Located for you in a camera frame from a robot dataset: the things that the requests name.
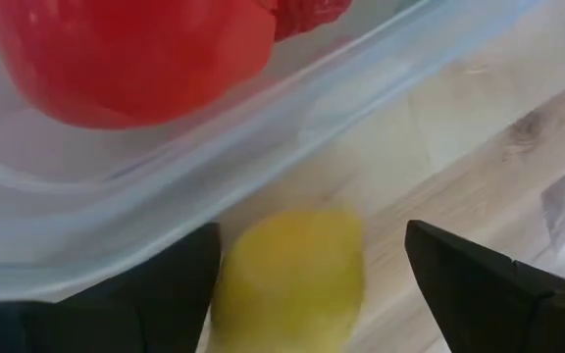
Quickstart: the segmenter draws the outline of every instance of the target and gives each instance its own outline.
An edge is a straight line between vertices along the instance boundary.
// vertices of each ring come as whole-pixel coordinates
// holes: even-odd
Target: yellow lemon
[[[363,301],[362,234],[343,210],[286,211],[248,230],[222,263],[210,352],[342,351]]]

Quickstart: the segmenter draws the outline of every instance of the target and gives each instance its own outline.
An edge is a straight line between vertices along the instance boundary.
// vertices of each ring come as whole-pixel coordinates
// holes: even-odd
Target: red bell pepper
[[[276,16],[276,41],[313,30],[336,21],[352,0],[279,0]]]
[[[256,75],[276,20],[258,0],[0,0],[0,53],[20,91],[62,122],[176,118]]]

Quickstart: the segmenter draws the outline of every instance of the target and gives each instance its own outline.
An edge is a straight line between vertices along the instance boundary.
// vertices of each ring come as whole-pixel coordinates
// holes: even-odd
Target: clear plastic container
[[[537,1],[355,0],[214,104],[119,132],[43,116],[0,64],[0,299],[145,261]]]

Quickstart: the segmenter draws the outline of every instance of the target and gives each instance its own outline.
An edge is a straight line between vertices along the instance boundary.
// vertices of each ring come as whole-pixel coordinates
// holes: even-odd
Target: wooden floor
[[[404,252],[409,220],[565,276],[565,1],[545,1],[228,210],[225,242],[280,209],[330,204],[367,223],[350,352],[448,352]]]

